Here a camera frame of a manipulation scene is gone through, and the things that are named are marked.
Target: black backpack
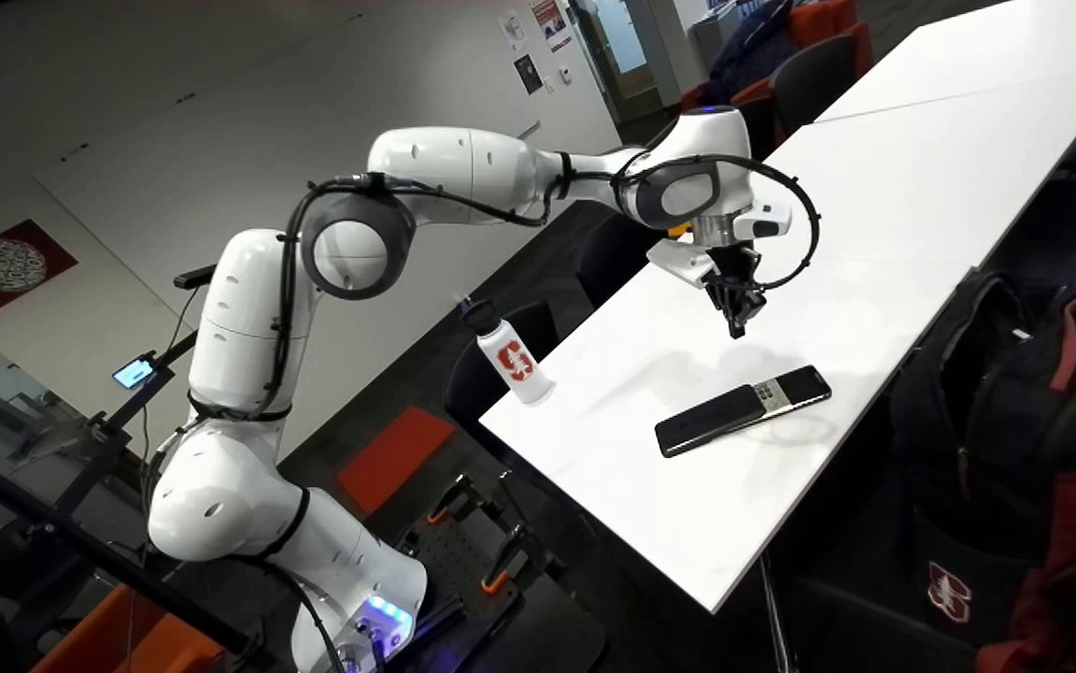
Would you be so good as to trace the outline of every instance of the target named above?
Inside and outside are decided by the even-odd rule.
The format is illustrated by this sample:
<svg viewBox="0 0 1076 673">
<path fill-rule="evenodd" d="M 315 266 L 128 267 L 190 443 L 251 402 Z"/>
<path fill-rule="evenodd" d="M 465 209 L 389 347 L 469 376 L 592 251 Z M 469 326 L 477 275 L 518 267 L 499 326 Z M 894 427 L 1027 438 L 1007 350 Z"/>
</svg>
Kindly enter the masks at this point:
<svg viewBox="0 0 1076 673">
<path fill-rule="evenodd" d="M 1049 585 L 1076 564 L 1076 289 L 1030 310 L 971 272 L 888 391 L 916 596 L 977 667 L 1068 666 Z"/>
</svg>

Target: floor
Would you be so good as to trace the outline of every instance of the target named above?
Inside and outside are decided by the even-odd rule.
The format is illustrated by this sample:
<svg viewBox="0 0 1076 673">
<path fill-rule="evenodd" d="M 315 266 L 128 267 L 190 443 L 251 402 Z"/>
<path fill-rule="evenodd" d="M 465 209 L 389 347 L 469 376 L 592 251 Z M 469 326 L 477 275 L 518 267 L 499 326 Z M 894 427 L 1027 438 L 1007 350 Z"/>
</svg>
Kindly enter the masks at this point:
<svg viewBox="0 0 1076 673">
<path fill-rule="evenodd" d="M 876 54 L 916 27 L 967 6 L 982 6 L 982 0 L 860 0 Z M 570 332 L 590 313 L 590 304 L 575 284 L 575 259 L 581 240 L 590 240 L 606 216 L 607 209 L 570 206 L 525 251 L 494 272 L 477 294 L 505 310 L 544 297 L 560 332 Z M 367 385 L 353 402 L 282 461 L 282 474 L 328 485 L 332 472 L 406 402 L 439 409 L 447 366 L 465 345 L 469 335 L 457 318 L 434 326 L 394 366 Z M 417 498 L 416 504 L 460 472 L 494 472 L 494 461 L 464 433 L 406 485 Z M 531 485 L 518 490 L 531 527 L 566 560 L 575 596 L 607 633 L 602 667 L 773 667 L 758 601 L 746 596 L 746 585 L 719 618 L 707 618 L 566 502 Z"/>
</svg>

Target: bottle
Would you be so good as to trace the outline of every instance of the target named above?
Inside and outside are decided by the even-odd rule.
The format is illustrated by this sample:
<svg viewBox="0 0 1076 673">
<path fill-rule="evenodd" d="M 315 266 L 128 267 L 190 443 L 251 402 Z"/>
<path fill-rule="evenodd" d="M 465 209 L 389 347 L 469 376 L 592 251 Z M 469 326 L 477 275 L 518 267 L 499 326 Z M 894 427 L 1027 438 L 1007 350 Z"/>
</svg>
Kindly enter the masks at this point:
<svg viewBox="0 0 1076 673">
<path fill-rule="evenodd" d="M 525 340 L 489 304 L 464 297 L 460 318 L 474 332 L 477 350 L 521 402 L 533 402 L 551 387 Z"/>
</svg>

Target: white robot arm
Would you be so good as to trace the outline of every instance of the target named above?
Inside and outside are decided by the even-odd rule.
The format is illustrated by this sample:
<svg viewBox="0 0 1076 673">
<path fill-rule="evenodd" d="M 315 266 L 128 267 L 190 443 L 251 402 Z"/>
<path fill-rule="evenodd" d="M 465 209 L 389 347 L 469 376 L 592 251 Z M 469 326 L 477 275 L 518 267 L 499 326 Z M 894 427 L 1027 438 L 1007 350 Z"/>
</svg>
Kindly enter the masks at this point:
<svg viewBox="0 0 1076 673">
<path fill-rule="evenodd" d="M 541 225 L 548 196 L 590 196 L 646 229 L 695 219 L 695 241 L 676 241 L 671 261 L 660 261 L 711 284 L 729 326 L 744 326 L 763 305 L 751 240 L 788 229 L 782 209 L 751 200 L 756 165 L 739 110 L 678 115 L 656 146 L 606 155 L 544 151 L 460 127 L 389 129 L 367 169 L 353 180 L 315 184 L 289 232 L 255 229 L 224 245 L 196 321 L 194 409 L 168 442 L 148 502 L 148 537 L 160 553 L 260 555 L 306 589 L 322 623 L 308 609 L 300 611 L 290 633 L 300 667 L 328 667 L 332 659 L 342 673 L 377 667 L 412 644 L 427 596 L 427 566 L 416 555 L 377 543 L 325 490 L 277 474 L 317 291 L 379 294 L 394 284 L 416 229 L 447 219 L 452 206 Z"/>
</svg>

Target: table surface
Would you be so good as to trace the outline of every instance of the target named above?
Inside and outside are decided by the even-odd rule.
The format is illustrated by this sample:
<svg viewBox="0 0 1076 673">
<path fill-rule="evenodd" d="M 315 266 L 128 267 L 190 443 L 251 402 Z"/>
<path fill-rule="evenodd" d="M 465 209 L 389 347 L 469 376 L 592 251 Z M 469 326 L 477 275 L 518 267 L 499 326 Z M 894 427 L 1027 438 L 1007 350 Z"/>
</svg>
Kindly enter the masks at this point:
<svg viewBox="0 0 1076 673">
<path fill-rule="evenodd" d="M 794 129 L 768 165 L 800 176 L 824 211 L 823 245 L 744 340 L 729 340 L 700 289 L 646 266 L 541 361 L 555 380 L 544 398 L 505 397 L 480 422 L 700 606 L 719 609 L 1076 139 L 1076 79 L 1049 80 Z M 773 184 L 756 190 L 788 200 Z M 802 229 L 758 251 L 768 280 L 802 251 Z M 676 461 L 656 452 L 656 419 L 802 361 L 828 376 L 833 398 Z"/>
<path fill-rule="evenodd" d="M 1011 0 L 917 27 L 818 124 L 1063 73 L 1076 73 L 1076 0 Z"/>
</svg>

